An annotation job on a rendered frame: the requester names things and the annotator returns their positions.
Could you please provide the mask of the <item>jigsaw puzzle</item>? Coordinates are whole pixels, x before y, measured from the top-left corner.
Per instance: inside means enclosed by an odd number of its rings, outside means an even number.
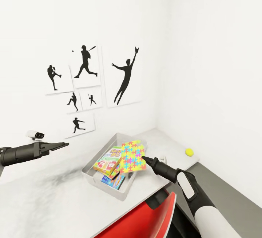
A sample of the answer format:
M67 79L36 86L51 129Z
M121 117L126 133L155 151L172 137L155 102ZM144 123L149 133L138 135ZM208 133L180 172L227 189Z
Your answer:
M145 156L144 146L137 146L140 142L140 140L136 140L122 144L120 174L147 169L147 162L142 158Z
M102 173L105 174L108 178L112 179L116 174L120 172L120 163L118 164L118 166L115 168L115 170L110 175L103 173L103 172Z

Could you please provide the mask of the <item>tennis ball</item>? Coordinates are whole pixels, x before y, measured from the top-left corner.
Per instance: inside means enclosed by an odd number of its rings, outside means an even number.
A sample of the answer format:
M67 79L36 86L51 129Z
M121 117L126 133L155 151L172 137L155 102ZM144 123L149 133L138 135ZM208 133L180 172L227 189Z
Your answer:
M188 155L188 156L192 156L194 154L193 150L191 148L187 148L185 153Z

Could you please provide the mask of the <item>board game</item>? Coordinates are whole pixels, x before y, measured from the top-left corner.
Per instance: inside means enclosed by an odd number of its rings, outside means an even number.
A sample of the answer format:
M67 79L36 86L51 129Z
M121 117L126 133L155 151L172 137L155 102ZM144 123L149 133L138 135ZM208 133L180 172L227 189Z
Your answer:
M125 179L125 176L123 174L116 174L112 179L108 178L106 175L101 179L102 182L105 184L119 190L121 187L123 181Z
M94 169L110 175L121 161L121 152L121 147L113 146L113 148L94 164Z

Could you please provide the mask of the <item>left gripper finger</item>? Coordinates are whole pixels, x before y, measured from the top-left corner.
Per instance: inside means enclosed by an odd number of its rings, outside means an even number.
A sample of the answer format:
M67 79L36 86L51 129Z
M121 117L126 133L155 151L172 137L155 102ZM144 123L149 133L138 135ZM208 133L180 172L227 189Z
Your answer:
M40 155L44 155L45 154L44 152L49 151L49 150L52 151L52 149L55 149L63 145L65 145L65 142L41 144L41 146L39 147Z
M63 146L57 147L57 148L55 148L55 149L52 149L52 151L58 150L58 149L63 148L63 147L66 147L66 146L68 146L69 144L70 144L70 143L66 143L66 144L63 145Z

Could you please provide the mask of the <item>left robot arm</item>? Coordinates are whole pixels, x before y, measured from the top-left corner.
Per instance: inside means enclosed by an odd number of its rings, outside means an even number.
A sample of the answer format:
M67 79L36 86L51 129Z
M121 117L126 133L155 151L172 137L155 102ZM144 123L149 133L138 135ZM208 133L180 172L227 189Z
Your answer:
M41 158L42 156L49 155L50 150L58 150L70 144L65 142L45 143L42 140L39 140L44 137L44 134L33 130L28 130L25 136L30 137L30 144L16 148L0 148L0 177L5 166Z

